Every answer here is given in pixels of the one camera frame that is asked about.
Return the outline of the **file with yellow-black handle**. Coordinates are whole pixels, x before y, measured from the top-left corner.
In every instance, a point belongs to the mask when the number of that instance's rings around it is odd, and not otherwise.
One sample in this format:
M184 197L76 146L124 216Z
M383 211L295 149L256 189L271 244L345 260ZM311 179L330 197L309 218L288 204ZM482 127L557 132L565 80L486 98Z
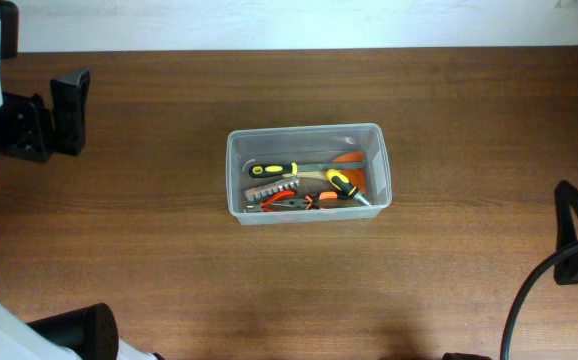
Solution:
M315 164L298 164L290 163L272 163L272 164L253 164L248 169L248 174L252 178L271 178L281 175L297 175L303 172L324 171L329 169L347 170L363 169L366 166L364 162L338 162L338 163L315 163Z

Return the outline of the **orange black needle-nose pliers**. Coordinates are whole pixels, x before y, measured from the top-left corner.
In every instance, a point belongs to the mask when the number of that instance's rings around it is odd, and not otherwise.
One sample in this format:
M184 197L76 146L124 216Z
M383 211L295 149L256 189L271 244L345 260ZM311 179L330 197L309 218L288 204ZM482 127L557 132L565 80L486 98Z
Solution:
M297 193L292 199L287 199L281 202L273 203L271 207L286 207L302 210L319 209L319 204L323 201L333 200L348 200L346 195L335 191L324 191L316 194L305 195L298 197Z

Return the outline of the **orange scraper wooden handle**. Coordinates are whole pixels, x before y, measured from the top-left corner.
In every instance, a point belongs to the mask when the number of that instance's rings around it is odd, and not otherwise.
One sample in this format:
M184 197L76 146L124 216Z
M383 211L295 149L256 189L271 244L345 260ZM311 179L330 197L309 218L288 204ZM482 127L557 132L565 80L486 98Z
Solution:
M338 156L333 160L334 163L351 163L351 162L363 162L364 154L362 152L350 152ZM365 169L340 169L343 175L349 178L349 180L356 185L362 192L366 191L366 175ZM322 180L327 182L325 171L312 171L312 172L298 172L297 176L307 179Z

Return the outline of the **small red-handled pliers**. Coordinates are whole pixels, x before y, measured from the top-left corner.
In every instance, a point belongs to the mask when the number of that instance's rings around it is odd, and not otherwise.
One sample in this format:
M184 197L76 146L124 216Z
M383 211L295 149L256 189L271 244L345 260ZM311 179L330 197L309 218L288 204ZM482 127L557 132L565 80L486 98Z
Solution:
M281 202L287 199L292 199L294 196L296 195L296 192L294 190L284 190L281 192L278 192L274 195L272 195L271 197L269 197L268 199L255 204L255 205L247 205L245 207L245 211L247 213L249 212L269 212L271 211L271 206L273 203L277 203L277 202Z

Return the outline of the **orange socket bit holder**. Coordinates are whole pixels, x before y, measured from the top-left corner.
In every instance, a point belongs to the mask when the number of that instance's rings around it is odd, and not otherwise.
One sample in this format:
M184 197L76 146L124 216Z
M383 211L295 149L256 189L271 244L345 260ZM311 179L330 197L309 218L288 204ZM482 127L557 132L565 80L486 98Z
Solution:
M285 190L297 190L299 185L300 178L293 176L250 188L244 192L244 196L248 202L262 201Z

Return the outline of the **stubby yellow-black screwdriver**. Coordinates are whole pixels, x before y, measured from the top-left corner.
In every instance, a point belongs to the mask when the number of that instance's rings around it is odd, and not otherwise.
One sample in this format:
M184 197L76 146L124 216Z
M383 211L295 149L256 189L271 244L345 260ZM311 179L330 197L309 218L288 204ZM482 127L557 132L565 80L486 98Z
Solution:
M371 206L371 203L364 197L361 190L354 185L348 177L336 169L329 169L326 173L328 181L347 197L357 201L363 206Z

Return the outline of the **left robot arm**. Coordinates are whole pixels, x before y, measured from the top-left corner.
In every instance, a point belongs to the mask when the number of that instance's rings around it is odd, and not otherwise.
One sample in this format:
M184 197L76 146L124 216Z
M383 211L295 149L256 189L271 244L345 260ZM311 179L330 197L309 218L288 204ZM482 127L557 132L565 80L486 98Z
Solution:
M55 154L77 156L85 144L90 73L79 69L53 79L53 106L40 95L6 93L0 104L0 155L43 164ZM98 303L29 323L0 303L0 359L158 360L119 335L110 307Z

